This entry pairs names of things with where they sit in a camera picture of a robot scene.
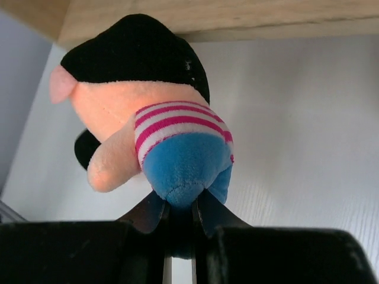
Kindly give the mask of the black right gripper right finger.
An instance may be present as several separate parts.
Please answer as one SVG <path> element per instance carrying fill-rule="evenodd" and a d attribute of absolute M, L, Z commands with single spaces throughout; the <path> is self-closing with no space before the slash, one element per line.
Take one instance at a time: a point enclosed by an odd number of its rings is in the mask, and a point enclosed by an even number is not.
<path fill-rule="evenodd" d="M 240 283 L 248 275 L 252 226 L 208 190 L 192 204 L 192 282 Z"/>

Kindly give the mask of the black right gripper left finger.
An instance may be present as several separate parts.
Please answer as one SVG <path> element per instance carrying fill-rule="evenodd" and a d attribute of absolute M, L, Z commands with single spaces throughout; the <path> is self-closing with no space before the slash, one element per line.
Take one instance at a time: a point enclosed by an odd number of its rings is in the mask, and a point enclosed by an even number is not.
<path fill-rule="evenodd" d="M 170 206 L 151 192 L 119 218 L 126 228 L 118 283 L 170 283 Z"/>

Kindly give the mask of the boy doll front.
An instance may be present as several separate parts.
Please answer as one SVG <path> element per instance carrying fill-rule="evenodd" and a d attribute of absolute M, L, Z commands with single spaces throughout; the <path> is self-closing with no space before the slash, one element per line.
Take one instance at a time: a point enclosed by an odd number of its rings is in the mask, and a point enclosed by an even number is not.
<path fill-rule="evenodd" d="M 174 207 L 189 207 L 204 190 L 226 201 L 232 134 L 210 108 L 194 50 L 153 17 L 127 15 L 70 50 L 51 73 L 50 97 L 70 100 L 99 142 L 80 159 L 95 191 L 142 173 Z"/>

